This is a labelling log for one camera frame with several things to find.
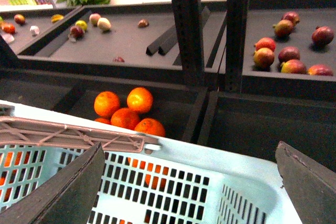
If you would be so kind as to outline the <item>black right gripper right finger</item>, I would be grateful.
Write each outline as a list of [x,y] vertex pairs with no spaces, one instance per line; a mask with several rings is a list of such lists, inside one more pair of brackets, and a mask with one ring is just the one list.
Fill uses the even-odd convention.
[[281,141],[276,163],[302,223],[335,223],[335,172]]

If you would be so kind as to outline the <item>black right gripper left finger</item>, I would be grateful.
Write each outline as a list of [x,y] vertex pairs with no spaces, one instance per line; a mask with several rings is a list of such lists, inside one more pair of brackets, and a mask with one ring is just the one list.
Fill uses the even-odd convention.
[[104,167],[95,144],[28,196],[1,213],[1,223],[87,223]]

